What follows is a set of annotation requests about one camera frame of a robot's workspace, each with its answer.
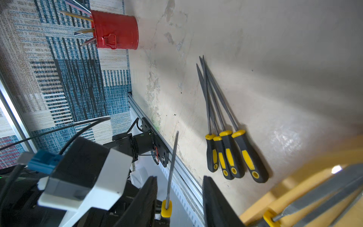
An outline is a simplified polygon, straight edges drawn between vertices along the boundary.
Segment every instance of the blue connector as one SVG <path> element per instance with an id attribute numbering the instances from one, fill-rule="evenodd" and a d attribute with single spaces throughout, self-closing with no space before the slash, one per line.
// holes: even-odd
<path id="1" fill-rule="evenodd" d="M 62 155 L 39 150 L 28 162 L 28 168 L 41 173 L 51 174 L 62 158 Z"/>

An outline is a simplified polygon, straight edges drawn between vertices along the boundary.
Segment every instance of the black and yellow handle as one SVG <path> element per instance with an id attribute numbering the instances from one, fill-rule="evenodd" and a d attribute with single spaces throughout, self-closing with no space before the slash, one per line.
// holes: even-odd
<path id="1" fill-rule="evenodd" d="M 207 166 L 210 172 L 214 173 L 218 169 L 218 156 L 217 150 L 214 145 L 213 138 L 216 137 L 215 134 L 206 135 L 207 140 Z"/>
<path id="2" fill-rule="evenodd" d="M 227 163 L 222 138 L 220 136 L 216 136 L 216 137 L 213 138 L 213 140 L 214 140 L 214 145 L 217 148 L 219 163 L 221 164 L 223 176 L 227 180 L 233 180 L 234 176 L 232 175 L 231 170 L 230 170 L 230 168 L 228 166 L 228 163 Z"/>
<path id="3" fill-rule="evenodd" d="M 269 174 L 263 165 L 261 158 L 256 150 L 252 147 L 246 136 L 245 130 L 239 130 L 232 134 L 232 137 L 237 142 L 242 152 L 243 159 L 248 166 L 248 170 L 252 178 L 257 183 L 265 183 L 269 179 Z"/>
<path id="4" fill-rule="evenodd" d="M 224 149 L 232 175 L 235 178 L 242 178 L 245 175 L 245 168 L 243 167 L 241 153 L 232 139 L 232 131 L 223 131 L 219 135 L 222 137 L 224 143 Z"/>

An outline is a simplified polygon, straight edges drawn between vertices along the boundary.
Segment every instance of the patterned carpet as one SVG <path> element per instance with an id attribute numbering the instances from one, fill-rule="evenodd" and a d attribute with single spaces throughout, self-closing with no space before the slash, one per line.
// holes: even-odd
<path id="1" fill-rule="evenodd" d="M 91 8 L 107 11 L 102 2 Z M 89 0 L 83 4 L 90 7 Z M 119 5 L 122 9 L 110 11 L 124 14 L 123 2 Z M 63 0 L 1 0 L 0 69 L 32 135 L 110 116 L 110 121 L 82 135 L 100 144 L 110 142 L 112 135 L 125 132 L 131 125 L 128 51 L 80 47 L 92 35 L 75 37 L 73 32 L 90 28 L 90 22 L 59 11 L 84 15 Z M 0 146 L 17 141 L 1 111 L 0 124 Z M 57 153 L 84 126 L 40 137 L 36 144 L 39 149 Z M 21 145 L 2 151 L 0 169 L 15 165 L 23 151 Z"/>

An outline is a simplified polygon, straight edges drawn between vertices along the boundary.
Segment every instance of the black bracket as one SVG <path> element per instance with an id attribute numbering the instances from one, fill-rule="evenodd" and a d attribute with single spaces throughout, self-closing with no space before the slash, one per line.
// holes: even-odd
<path id="1" fill-rule="evenodd" d="M 166 167 L 166 165 L 169 162 L 169 149 L 166 146 L 166 144 L 162 141 L 162 139 L 158 136 L 158 134 L 155 132 L 151 124 L 147 121 L 146 118 L 142 118 L 142 126 L 144 131 L 151 131 L 152 136 L 154 138 L 154 146 L 156 147 L 158 151 L 158 158 L 161 164 Z"/>

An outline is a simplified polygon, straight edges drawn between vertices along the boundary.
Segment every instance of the pencil holder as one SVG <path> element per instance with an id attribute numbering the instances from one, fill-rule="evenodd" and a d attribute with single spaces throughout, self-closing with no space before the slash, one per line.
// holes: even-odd
<path id="1" fill-rule="evenodd" d="M 133 49 L 139 45 L 139 31 L 134 16 L 91 10 L 97 48 Z"/>

